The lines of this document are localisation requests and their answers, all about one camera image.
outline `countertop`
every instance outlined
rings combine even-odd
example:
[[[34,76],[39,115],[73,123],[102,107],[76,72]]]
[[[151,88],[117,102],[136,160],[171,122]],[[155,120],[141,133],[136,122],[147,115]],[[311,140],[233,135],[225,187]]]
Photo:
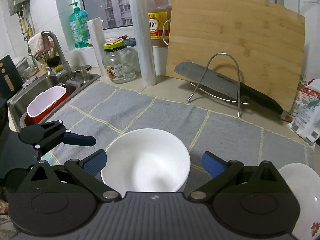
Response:
[[[100,69],[92,68],[89,71],[89,73],[100,74]],[[182,103],[187,102],[187,99],[189,98],[189,96],[194,90],[194,87],[192,87],[187,81],[164,77],[164,76],[158,76],[156,78],[155,86],[152,86],[152,87],[145,86],[143,84],[141,73],[139,72],[136,73],[136,78],[133,81],[125,84],[114,84],[111,82],[109,78],[103,78],[103,77],[101,77],[99,81],[102,81],[104,83],[111,84],[117,87],[121,87],[124,89],[134,90],[145,95],[172,100],[176,102],[182,102]],[[72,99],[69,102],[69,104],[72,103],[74,100],[76,100],[81,94],[82,93],[80,93],[74,99]],[[197,92],[194,95],[194,97],[192,98],[191,104],[201,108],[212,110],[218,113],[228,114],[235,117],[237,116],[237,113],[238,113],[236,104],[231,104],[215,98],[211,98],[201,91]],[[263,108],[262,106],[259,106],[254,102],[250,102],[250,105],[242,106],[242,111],[243,113],[241,118],[243,120],[253,123],[255,125],[258,125],[260,127],[263,127],[264,129],[272,131],[279,135],[282,135],[306,144],[297,134],[289,130],[289,128],[286,126],[287,122],[281,120],[277,116],[277,114],[272,112],[271,110]],[[10,128],[12,130],[15,130],[10,114],[9,114],[9,123],[10,123]],[[316,149],[315,149],[314,162],[315,162],[315,166],[312,168],[314,168],[314,170],[318,174],[320,174],[320,147],[318,145],[316,145]]]

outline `cutting board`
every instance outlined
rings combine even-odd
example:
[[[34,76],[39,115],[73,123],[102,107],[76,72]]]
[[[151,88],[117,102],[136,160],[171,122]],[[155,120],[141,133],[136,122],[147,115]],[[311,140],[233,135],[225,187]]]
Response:
[[[264,0],[172,0],[166,76],[181,62],[206,66],[215,53],[231,54],[241,81],[290,111],[302,68],[305,18]],[[209,67],[237,80],[233,61],[216,57]]]

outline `plastic bag roll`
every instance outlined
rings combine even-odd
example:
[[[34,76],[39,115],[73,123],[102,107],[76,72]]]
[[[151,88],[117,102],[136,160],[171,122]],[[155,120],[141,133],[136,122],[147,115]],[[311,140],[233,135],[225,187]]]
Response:
[[[102,63],[102,57],[104,56],[103,45],[106,43],[106,39],[103,33],[103,26],[101,18],[95,18],[93,20],[87,21],[88,29],[91,37],[91,42],[96,55],[98,65],[100,68],[101,76],[107,78],[107,72]]]
[[[129,0],[129,2],[141,76],[146,85],[154,86],[156,84],[156,69],[151,45],[147,2],[146,0]]]

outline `yellow bottle cap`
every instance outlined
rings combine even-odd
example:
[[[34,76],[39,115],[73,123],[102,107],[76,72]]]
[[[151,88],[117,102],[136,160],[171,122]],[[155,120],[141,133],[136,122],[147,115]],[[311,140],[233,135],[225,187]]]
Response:
[[[122,46],[124,46],[124,45],[125,45],[124,40],[122,40],[122,39],[115,39],[115,40],[106,42],[106,43],[103,45],[103,48],[104,48],[104,49],[116,49],[116,48],[122,47]]]

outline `pink towel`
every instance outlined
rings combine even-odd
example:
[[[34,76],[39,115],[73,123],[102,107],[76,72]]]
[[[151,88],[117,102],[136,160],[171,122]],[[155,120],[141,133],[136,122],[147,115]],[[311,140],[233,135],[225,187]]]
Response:
[[[41,53],[48,52],[52,48],[48,36],[42,36],[42,33],[38,33],[31,37],[28,44],[33,57],[36,57]]]

